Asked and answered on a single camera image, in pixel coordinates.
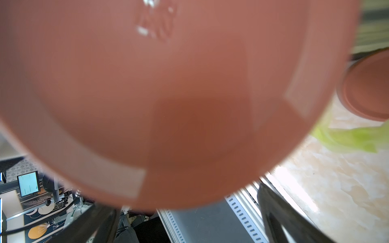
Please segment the green plastic bin liner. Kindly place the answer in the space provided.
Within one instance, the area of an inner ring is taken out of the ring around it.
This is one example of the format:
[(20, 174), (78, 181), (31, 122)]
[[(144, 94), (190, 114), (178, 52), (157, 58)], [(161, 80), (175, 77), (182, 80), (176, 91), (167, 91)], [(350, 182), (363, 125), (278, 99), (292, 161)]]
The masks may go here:
[(379, 150), (389, 148), (388, 121), (379, 127), (337, 129), (330, 127), (331, 120), (332, 112), (327, 108), (311, 131), (311, 135), (330, 151), (378, 153)]

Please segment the closed jar brown lid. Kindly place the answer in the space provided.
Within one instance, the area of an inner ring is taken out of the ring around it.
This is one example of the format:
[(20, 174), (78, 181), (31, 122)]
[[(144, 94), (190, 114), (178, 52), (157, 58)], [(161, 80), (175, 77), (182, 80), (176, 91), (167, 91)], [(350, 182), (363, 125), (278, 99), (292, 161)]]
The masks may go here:
[(389, 50), (370, 54), (347, 70), (337, 96), (351, 113), (370, 120), (389, 119)]

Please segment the computer monitor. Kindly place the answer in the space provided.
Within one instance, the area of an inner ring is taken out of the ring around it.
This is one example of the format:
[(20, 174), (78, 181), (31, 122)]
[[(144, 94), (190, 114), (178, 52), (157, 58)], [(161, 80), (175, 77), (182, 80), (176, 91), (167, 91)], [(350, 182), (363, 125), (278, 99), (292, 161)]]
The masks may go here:
[(29, 196), (40, 192), (38, 171), (17, 176), (20, 197)]

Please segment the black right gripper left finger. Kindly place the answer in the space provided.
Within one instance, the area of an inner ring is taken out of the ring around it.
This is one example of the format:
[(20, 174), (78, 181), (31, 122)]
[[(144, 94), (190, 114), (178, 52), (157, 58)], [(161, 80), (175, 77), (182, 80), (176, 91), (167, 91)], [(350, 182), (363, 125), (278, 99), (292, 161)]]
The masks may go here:
[(94, 204), (49, 243), (86, 243), (95, 235), (94, 243), (112, 243), (116, 236), (121, 210)]

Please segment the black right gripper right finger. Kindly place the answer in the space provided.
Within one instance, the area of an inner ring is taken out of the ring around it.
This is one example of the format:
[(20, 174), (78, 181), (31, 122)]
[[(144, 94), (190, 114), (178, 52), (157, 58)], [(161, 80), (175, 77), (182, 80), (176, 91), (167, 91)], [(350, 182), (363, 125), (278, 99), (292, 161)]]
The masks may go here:
[(296, 243), (334, 243), (267, 185), (259, 185), (257, 198), (270, 243), (288, 243), (285, 232)]

